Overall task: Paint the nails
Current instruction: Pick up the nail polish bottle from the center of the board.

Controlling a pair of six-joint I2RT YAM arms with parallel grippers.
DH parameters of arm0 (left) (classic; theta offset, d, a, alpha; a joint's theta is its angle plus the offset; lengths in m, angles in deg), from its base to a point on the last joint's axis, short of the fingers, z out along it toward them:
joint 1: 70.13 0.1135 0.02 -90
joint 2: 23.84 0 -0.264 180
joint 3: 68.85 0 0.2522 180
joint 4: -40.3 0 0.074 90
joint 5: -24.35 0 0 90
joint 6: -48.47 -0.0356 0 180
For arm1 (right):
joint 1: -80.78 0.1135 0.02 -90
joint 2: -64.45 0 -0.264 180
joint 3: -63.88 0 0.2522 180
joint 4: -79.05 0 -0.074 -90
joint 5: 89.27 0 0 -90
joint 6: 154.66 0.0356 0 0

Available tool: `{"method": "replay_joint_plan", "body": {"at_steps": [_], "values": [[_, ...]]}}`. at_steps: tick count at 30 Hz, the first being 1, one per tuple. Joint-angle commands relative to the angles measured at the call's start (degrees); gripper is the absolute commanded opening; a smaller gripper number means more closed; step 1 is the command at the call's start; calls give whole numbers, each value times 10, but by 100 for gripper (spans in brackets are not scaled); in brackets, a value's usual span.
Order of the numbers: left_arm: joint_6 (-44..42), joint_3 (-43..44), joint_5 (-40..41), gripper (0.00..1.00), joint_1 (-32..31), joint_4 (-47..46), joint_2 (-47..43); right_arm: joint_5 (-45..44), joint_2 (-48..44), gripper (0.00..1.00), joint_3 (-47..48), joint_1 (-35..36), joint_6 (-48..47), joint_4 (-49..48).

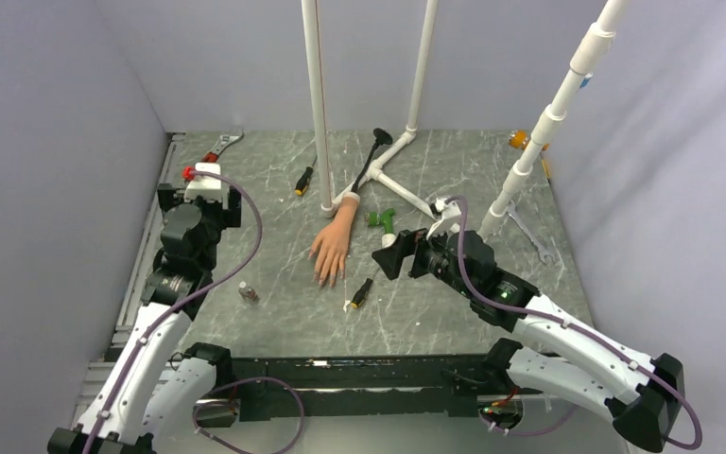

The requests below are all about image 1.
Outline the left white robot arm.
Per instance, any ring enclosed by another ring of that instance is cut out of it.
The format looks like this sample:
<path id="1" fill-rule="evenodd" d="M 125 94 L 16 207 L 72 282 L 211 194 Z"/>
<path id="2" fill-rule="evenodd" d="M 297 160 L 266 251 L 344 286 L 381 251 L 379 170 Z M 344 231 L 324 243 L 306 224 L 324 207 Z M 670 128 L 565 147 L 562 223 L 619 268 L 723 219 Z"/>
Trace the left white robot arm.
<path id="1" fill-rule="evenodd" d="M 226 394 L 234 372 L 228 349 L 195 346 L 184 373 L 154 394 L 186 329 L 217 282 L 222 233 L 241 224 L 247 194 L 236 187 L 189 197 L 170 183 L 157 188 L 163 215 L 161 245 L 147 277 L 126 346 L 93 403 L 72 428 L 56 428 L 49 453 L 151 453 L 174 404 L 194 402 L 197 385 L 212 397 Z"/>

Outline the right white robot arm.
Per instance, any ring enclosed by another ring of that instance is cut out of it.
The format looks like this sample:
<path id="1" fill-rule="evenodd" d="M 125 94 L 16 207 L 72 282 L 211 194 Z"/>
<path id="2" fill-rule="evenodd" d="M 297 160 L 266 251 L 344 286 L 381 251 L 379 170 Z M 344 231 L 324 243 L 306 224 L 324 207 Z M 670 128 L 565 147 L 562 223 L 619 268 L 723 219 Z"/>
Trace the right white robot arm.
<path id="1" fill-rule="evenodd" d="M 558 355 L 549 359 L 517 340 L 499 340 L 486 356 L 489 389 L 533 389 L 562 398 L 610 422 L 628 443 L 660 453 L 675 445 L 670 433 L 681 413 L 702 442 L 700 420 L 685 398 L 683 364 L 669 354 L 657 358 L 596 331 L 556 305 L 519 276 L 497 266 L 493 249 L 473 231 L 432 236 L 403 231 L 372 253 L 389 280 L 407 257 L 409 276 L 432 275 L 465 297 L 478 317 L 516 337 L 540 343 Z"/>

